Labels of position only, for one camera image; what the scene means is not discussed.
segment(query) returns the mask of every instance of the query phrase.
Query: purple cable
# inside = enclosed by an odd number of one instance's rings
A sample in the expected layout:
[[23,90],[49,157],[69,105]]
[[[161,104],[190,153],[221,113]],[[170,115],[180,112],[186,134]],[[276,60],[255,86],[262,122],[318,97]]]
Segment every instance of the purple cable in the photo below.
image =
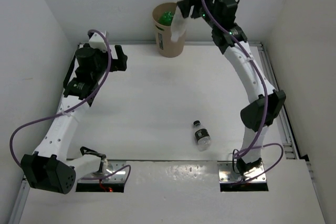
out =
[[109,72],[110,72],[110,69],[111,69],[111,64],[112,64],[112,54],[111,54],[111,49],[110,49],[109,42],[106,39],[106,37],[100,31],[98,31],[98,30],[91,29],[88,32],[89,33],[97,33],[100,37],[102,37],[102,39],[104,40],[104,42],[106,44],[106,47],[107,47],[107,53],[108,53],[109,59],[108,59],[108,63],[107,63],[106,72],[105,72],[105,75],[103,76],[103,79],[101,80],[101,83],[97,86],[97,88],[88,97],[86,97],[84,100],[82,100],[77,105],[73,106],[72,108],[69,108],[69,109],[65,110],[63,113],[58,113],[58,114],[55,114],[55,115],[47,116],[46,118],[41,118],[41,119],[38,119],[38,120],[35,120],[35,121],[31,121],[29,123],[25,123],[25,124],[21,125],[20,127],[18,127],[12,133],[12,135],[10,136],[10,140],[9,140],[9,149],[10,149],[10,152],[11,152],[10,154],[12,155],[15,163],[19,167],[21,167],[21,164],[20,164],[19,160],[17,159],[17,157],[15,156],[14,149],[13,149],[14,136],[16,135],[16,133],[19,130],[21,130],[21,129],[27,127],[27,126],[33,125],[35,123],[40,123],[40,122],[47,121],[47,120],[50,120],[50,119],[58,118],[58,117],[64,115],[64,113],[69,113],[69,112],[75,110],[76,108],[82,106],[84,103],[86,103],[87,101],[89,101],[92,97],[94,97],[98,93],[99,89],[103,86],[104,82],[106,81],[107,76],[109,75]]
[[117,174],[118,172],[124,170],[124,169],[127,168],[127,167],[129,168],[129,170],[128,170],[127,177],[126,177],[125,182],[124,182],[124,184],[126,184],[126,182],[127,182],[127,180],[128,180],[128,177],[129,177],[130,174],[131,174],[131,166],[130,166],[130,165],[125,165],[125,166],[121,167],[119,170],[116,170],[115,172],[113,172],[113,173],[111,173],[111,174],[108,174],[108,175],[106,175],[106,176],[100,177],[100,178],[95,178],[95,177],[93,177],[93,178],[82,178],[82,179],[84,179],[84,180],[103,180],[103,179],[112,177],[113,175]]
[[[202,2],[202,5],[203,5],[203,9],[204,11],[206,12],[206,14],[208,15],[208,17],[211,19],[211,21],[222,31],[224,32],[225,34],[228,34],[230,35],[231,39],[242,49],[243,53],[246,55],[247,58],[251,58],[249,53],[245,50],[245,48],[242,46],[242,44],[233,36],[229,33],[229,31],[227,31],[225,28],[223,28],[217,21],[216,19],[212,16],[212,14],[210,13],[209,9],[207,8],[206,6],[206,3],[205,3],[205,0],[201,0]],[[260,73],[260,71],[258,70],[256,64],[253,62],[253,61],[250,61],[251,65],[253,66],[253,68],[255,69],[258,77],[260,78],[261,80],[261,84],[262,84],[262,87],[264,89],[264,93],[265,93],[265,106],[264,106],[264,111],[263,111],[263,116],[261,118],[261,123],[260,123],[260,126],[259,126],[259,129],[258,129],[258,132],[257,134],[255,135],[252,143],[244,150],[240,150],[239,152],[237,152],[235,155],[234,155],[234,158],[237,159],[237,158],[241,158],[241,157],[244,157],[251,149],[252,147],[256,144],[256,142],[258,141],[258,138],[261,134],[261,131],[263,130],[263,127],[264,127],[264,124],[265,124],[265,121],[266,121],[266,115],[267,115],[267,107],[268,107],[268,94],[267,94],[267,88],[266,88],[266,84],[264,82],[264,79]]]

